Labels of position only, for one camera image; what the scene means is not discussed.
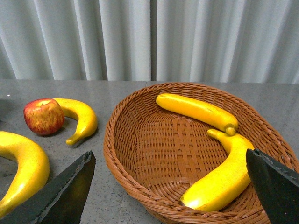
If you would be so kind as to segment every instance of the red apple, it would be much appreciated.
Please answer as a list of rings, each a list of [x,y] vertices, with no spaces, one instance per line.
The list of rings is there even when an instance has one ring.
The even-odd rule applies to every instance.
[[[27,126],[38,135],[53,134],[64,124],[64,112],[54,99],[31,101],[25,105],[23,112]]]

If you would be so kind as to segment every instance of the banana stem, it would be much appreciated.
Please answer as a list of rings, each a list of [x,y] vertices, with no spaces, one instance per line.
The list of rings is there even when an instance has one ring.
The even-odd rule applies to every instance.
[[[75,144],[76,142],[78,142],[79,140],[82,139],[82,135],[80,135],[79,133],[74,133],[71,137],[69,137],[65,143],[67,145],[73,145]]]

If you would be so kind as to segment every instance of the wicker basket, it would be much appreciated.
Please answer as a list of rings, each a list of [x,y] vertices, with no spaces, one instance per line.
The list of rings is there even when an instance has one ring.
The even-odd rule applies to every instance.
[[[299,172],[290,146],[243,100],[202,84],[164,83],[127,96],[107,123],[104,156],[117,181],[164,223],[270,223],[252,184],[221,211],[202,212],[178,205],[181,195],[227,155],[219,141],[207,136],[210,125],[160,108],[155,97],[163,92],[203,100],[231,112],[239,121],[238,133]]]

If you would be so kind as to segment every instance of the basket rim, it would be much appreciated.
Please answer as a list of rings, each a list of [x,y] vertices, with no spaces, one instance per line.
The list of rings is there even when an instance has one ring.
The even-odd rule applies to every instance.
[[[199,210],[193,210],[191,208],[185,207],[185,206],[181,206],[178,203],[173,203],[170,200],[168,200],[165,197],[162,196],[158,196],[155,195],[153,192],[149,191],[146,187],[142,186],[139,182],[137,182],[124,168],[124,166],[120,163],[120,161],[117,159],[117,155],[115,153],[114,150],[111,150],[114,148],[114,128],[115,128],[115,124],[117,123],[117,120],[119,118],[119,116],[122,113],[122,110],[120,110],[119,108],[125,108],[126,105],[132,100],[134,99],[138,94],[141,94],[145,91],[149,91],[151,89],[157,88],[157,87],[167,87],[167,88],[173,88],[177,85],[182,85],[182,84],[186,84],[186,85],[194,85],[196,87],[204,87],[207,89],[211,89],[214,91],[218,91],[218,92],[222,92],[225,95],[229,95],[232,98],[237,99],[238,101],[242,102],[242,104],[244,104],[245,106],[251,107],[247,102],[245,102],[244,100],[242,100],[241,98],[236,97],[235,95],[228,93],[226,91],[220,90],[218,88],[212,87],[212,86],[208,86],[205,84],[201,84],[201,83],[194,83],[194,82],[166,82],[166,83],[158,83],[158,84],[153,84],[150,86],[146,86],[143,87],[135,92],[133,92],[132,94],[126,96],[123,100],[121,100],[114,108],[109,121],[106,124],[106,130],[105,130],[105,136],[104,136],[104,144],[103,144],[103,153],[104,153],[104,157],[106,160],[106,164],[108,166],[108,168],[110,169],[110,171],[112,172],[112,174],[114,175],[114,177],[117,179],[117,181],[121,184],[121,186],[127,191],[127,193],[137,199],[141,204],[143,204],[145,207],[148,207],[150,209],[153,209],[154,211],[156,211],[158,214],[176,221],[176,222],[181,222],[182,219],[181,218],[175,218],[173,216],[173,214],[169,215],[169,210],[172,210],[172,212],[175,212],[177,214],[179,214],[180,216],[186,216],[186,217],[194,217],[194,218],[209,218],[209,217],[216,217],[219,215],[225,215],[232,217],[231,219],[236,219],[237,220],[243,220],[246,218],[250,218],[250,216],[247,213],[250,214],[256,214],[256,213],[260,213],[259,216],[267,216],[264,212],[264,209],[261,207],[258,208],[254,208],[254,209],[246,209],[243,210],[242,212],[233,212],[233,211],[229,211],[229,212],[221,212],[221,211],[212,211],[212,212],[204,212],[204,211],[199,211]],[[259,115],[260,114],[254,109],[252,108],[252,112],[255,115]],[[275,130],[263,117],[262,117],[262,121],[266,122],[268,128],[270,128],[271,130]],[[163,202],[165,204],[167,204],[167,209],[160,209],[159,211],[157,211],[156,209],[154,209],[154,207],[151,206],[151,204],[154,204],[155,202]]]

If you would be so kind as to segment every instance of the fake banana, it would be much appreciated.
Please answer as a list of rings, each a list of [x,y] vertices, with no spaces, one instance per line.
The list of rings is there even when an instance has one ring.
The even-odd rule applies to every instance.
[[[204,101],[177,94],[162,93],[156,97],[156,103],[171,112],[201,120],[228,135],[234,135],[238,128],[238,121],[234,115]]]
[[[66,117],[78,121],[75,133],[65,141],[67,145],[73,145],[97,130],[97,115],[89,105],[74,99],[54,98],[54,100],[60,104]]]
[[[249,185],[246,151],[254,149],[240,134],[229,136],[215,129],[207,134],[219,140],[228,153],[216,169],[195,182],[180,198],[180,204],[202,211],[219,211],[237,198]]]
[[[38,192],[47,182],[50,164],[44,150],[32,140],[0,131],[0,156],[18,163],[17,173],[0,201],[0,218]]]

